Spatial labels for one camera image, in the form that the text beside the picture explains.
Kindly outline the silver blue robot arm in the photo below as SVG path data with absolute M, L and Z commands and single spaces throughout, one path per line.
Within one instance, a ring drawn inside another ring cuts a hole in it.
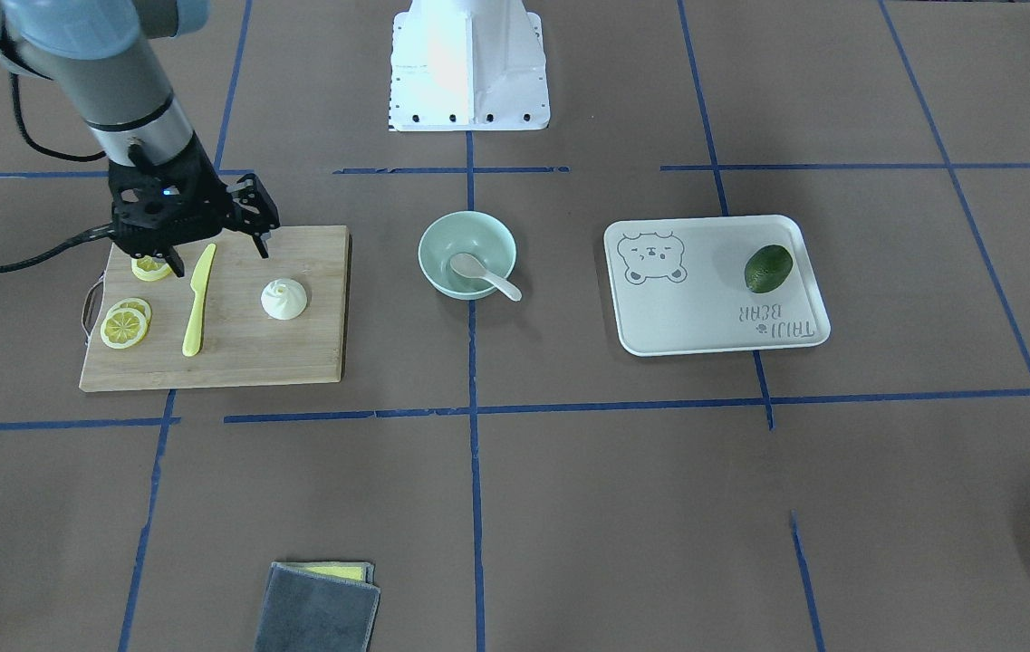
M 62 88 L 108 161 L 111 193 L 109 224 L 0 273 L 106 238 L 183 276 L 179 245 L 225 230 L 249 235 L 259 256 L 269 256 L 280 225 L 274 200 L 253 173 L 233 185 L 220 180 L 150 46 L 203 28 L 209 12 L 207 1 L 0 1 L 0 62 L 10 82 L 24 74 Z

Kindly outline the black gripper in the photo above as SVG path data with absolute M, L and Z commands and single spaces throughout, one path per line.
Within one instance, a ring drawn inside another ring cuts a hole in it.
M 109 188 L 113 243 L 130 256 L 161 259 L 178 278 L 185 276 L 178 245 L 224 230 L 251 235 L 258 255 L 270 259 L 269 240 L 280 227 L 274 200 L 253 173 L 226 185 L 199 136 L 167 162 L 110 162 Z

